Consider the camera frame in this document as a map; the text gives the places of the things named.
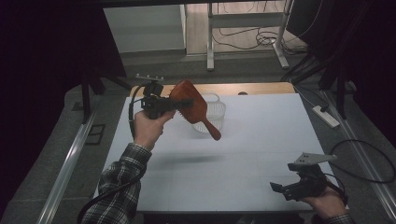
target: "plaid shirt sleeve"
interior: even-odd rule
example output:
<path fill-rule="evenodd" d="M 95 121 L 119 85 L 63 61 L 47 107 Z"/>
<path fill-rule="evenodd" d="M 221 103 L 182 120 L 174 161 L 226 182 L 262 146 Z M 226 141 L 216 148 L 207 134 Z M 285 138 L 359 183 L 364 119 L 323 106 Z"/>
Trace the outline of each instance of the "plaid shirt sleeve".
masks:
<path fill-rule="evenodd" d="M 147 165 L 151 152 L 131 143 L 119 161 L 113 162 L 102 172 L 99 180 L 99 194 L 128 183 Z M 140 192 L 140 180 L 131 187 L 104 198 L 93 205 L 82 219 L 82 223 L 130 223 L 136 213 Z"/>
<path fill-rule="evenodd" d="M 324 220 L 325 224 L 356 224 L 350 214 L 344 214 L 338 217 L 331 217 Z"/>

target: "white paper surface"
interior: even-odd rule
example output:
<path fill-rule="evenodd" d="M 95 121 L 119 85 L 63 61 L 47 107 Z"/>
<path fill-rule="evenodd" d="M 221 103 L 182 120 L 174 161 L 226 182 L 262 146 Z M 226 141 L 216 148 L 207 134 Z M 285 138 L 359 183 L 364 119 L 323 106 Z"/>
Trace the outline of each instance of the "white paper surface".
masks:
<path fill-rule="evenodd" d="M 227 110 L 222 137 L 198 133 L 178 113 L 168 121 L 142 178 L 139 212 L 302 211 L 305 203 L 286 201 L 270 182 L 300 180 L 289 170 L 303 152 L 323 154 L 298 94 L 220 96 Z M 132 142 L 125 101 L 106 159 L 106 169 Z M 134 110 L 140 110 L 136 103 Z M 327 162 L 320 165 L 332 174 Z"/>

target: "transparent cup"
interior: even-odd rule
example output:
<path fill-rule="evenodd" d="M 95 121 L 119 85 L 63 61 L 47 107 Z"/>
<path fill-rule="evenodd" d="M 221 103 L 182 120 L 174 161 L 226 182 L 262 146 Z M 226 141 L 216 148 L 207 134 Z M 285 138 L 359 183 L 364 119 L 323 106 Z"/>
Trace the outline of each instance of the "transparent cup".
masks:
<path fill-rule="evenodd" d="M 225 115 L 225 104 L 220 100 L 219 96 L 214 92 L 203 92 L 202 93 L 206 103 L 206 117 L 210 123 L 212 123 L 218 130 L 222 128 Z M 216 100 L 209 100 L 213 97 L 207 97 L 209 95 L 215 96 Z M 192 127 L 200 133 L 209 133 L 206 126 L 202 122 L 192 124 Z"/>

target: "black clamp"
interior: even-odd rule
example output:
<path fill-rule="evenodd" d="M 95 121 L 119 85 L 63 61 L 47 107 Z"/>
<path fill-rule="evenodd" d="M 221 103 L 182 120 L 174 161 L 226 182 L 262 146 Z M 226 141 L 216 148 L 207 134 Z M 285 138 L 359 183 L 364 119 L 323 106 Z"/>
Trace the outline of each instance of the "black clamp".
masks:
<path fill-rule="evenodd" d="M 323 174 L 318 165 L 318 163 L 335 159 L 336 156 L 334 155 L 303 153 L 295 163 L 288 163 L 289 170 L 297 172 L 301 178 L 300 181 L 287 186 L 270 182 L 271 188 L 274 192 L 283 194 L 287 201 L 300 201 L 306 197 L 318 197 L 327 187 L 330 187 L 337 191 L 344 204 L 347 204 L 345 193 L 327 180 L 326 175 Z"/>

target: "aluminum rail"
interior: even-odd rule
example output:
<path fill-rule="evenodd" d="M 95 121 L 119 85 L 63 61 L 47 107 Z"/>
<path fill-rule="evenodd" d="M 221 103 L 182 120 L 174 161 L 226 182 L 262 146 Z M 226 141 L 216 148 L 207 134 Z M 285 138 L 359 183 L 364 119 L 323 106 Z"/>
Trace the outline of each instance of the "aluminum rail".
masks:
<path fill-rule="evenodd" d="M 343 132 L 344 137 L 346 137 L 347 139 L 358 139 L 356 134 L 353 132 L 352 128 L 350 127 L 349 123 L 347 122 L 347 120 L 342 119 L 341 116 L 338 114 L 334 106 L 335 105 L 334 99 L 331 96 L 329 96 L 329 93 L 327 93 L 326 91 L 322 91 L 322 94 L 329 102 L 330 105 L 329 108 L 332 111 L 332 114 L 340 122 L 341 130 Z M 359 165 L 361 166 L 361 169 L 366 174 L 366 176 L 368 176 L 371 179 L 382 180 L 383 178 L 381 174 L 375 169 L 369 156 L 364 151 L 362 144 L 352 142 L 350 143 L 350 145 L 352 145 L 355 158 L 357 159 Z M 396 201 L 392 192 L 385 184 L 371 183 L 371 185 L 379 201 L 382 203 L 385 211 L 387 212 L 389 221 L 391 223 L 396 223 Z"/>
<path fill-rule="evenodd" d="M 64 160 L 64 165 L 61 168 L 61 171 L 56 178 L 56 181 L 52 187 L 52 190 L 49 194 L 49 197 L 44 204 L 43 210 L 38 218 L 37 223 L 47 224 L 51 223 L 56 211 L 58 210 L 58 206 L 61 202 L 62 197 L 64 196 L 64 191 L 67 187 L 67 184 L 70 180 L 70 176 L 73 173 L 73 170 L 76 166 L 78 156 L 84 147 L 85 140 L 87 139 L 90 128 L 93 124 L 93 120 L 96 116 L 97 107 L 100 104 L 102 96 L 94 95 L 92 99 L 92 112 L 87 119 L 85 124 L 81 124 L 78 129 L 78 134 L 69 149 L 69 152 Z"/>

